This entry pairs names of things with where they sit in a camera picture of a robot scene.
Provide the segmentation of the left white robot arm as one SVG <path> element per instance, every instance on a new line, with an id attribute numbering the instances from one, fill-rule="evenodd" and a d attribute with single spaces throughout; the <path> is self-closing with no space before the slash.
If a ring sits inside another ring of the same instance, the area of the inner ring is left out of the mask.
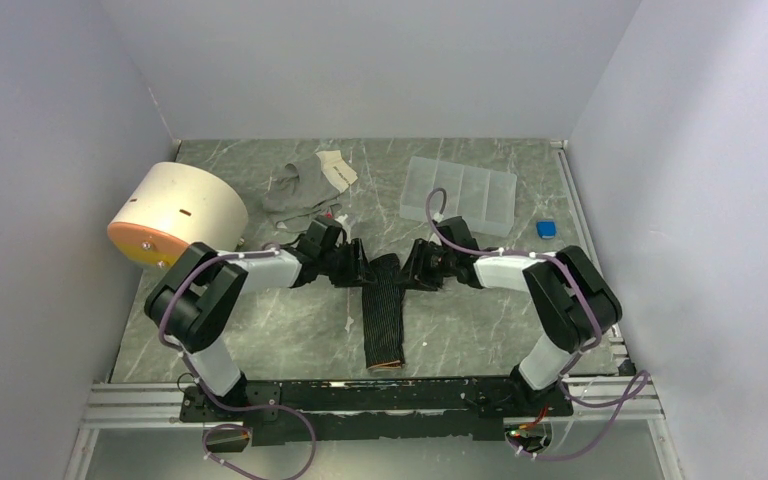
<path id="1" fill-rule="evenodd" d="M 258 251 L 219 251 L 189 245 L 154 287 L 144 313 L 158 339 L 174 350 L 219 419 L 232 420 L 250 404 L 248 380 L 223 339 L 239 297 L 272 288 L 299 288 L 319 277 L 336 288 L 370 285 L 375 276 L 359 239 L 342 224 L 316 217 L 287 244 Z"/>

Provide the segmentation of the black striped underwear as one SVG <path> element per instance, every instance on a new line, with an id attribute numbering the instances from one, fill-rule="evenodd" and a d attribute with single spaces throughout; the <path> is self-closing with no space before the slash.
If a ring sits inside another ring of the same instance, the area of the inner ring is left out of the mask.
<path id="1" fill-rule="evenodd" d="M 388 253 L 372 260 L 370 267 L 375 280 L 361 290 L 366 368 L 399 369 L 405 362 L 405 290 L 396 282 L 401 271 L 400 259 L 395 253 Z"/>

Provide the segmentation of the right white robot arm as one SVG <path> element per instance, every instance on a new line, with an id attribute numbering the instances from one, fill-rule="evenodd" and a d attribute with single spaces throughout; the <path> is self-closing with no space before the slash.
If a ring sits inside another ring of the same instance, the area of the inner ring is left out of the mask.
<path id="1" fill-rule="evenodd" d="M 549 253 L 481 249 L 460 217 L 431 227 L 431 239 L 414 241 L 397 283 L 437 291 L 454 278 L 474 289 L 527 293 L 542 334 L 512 369 L 509 399 L 517 412 L 536 413 L 547 403 L 548 390 L 621 320 L 620 301 L 579 246 Z"/>

